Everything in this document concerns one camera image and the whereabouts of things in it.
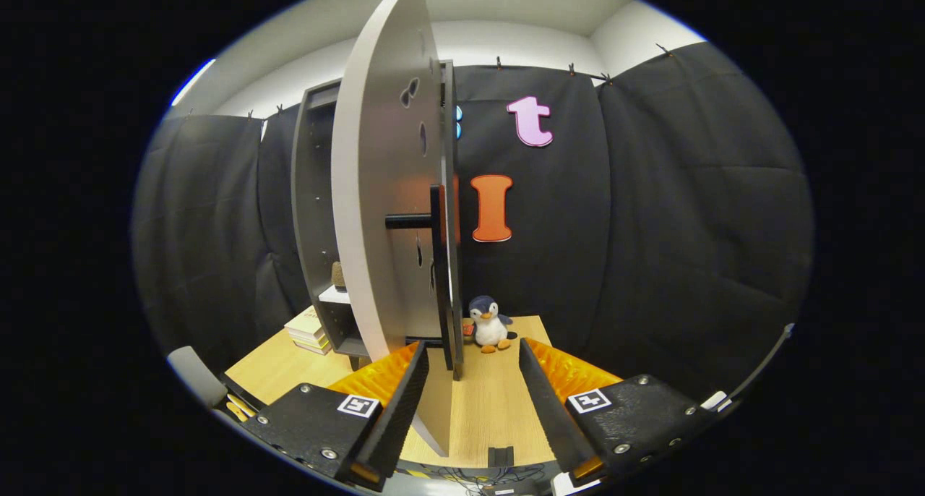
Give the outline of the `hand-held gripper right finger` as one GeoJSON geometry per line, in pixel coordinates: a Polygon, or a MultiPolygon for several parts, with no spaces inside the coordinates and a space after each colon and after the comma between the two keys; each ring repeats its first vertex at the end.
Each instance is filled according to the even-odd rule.
{"type": "Polygon", "coordinates": [[[562,473],[576,485],[621,482],[720,420],[654,375],[620,378],[532,338],[519,368],[562,473]]]}

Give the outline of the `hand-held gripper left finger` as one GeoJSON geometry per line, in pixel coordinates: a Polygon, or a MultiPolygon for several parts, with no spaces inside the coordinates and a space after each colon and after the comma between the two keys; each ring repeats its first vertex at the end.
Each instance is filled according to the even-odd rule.
{"type": "Polygon", "coordinates": [[[380,492],[428,376],[426,345],[414,341],[328,387],[297,384],[242,428],[314,475],[380,492]]]}

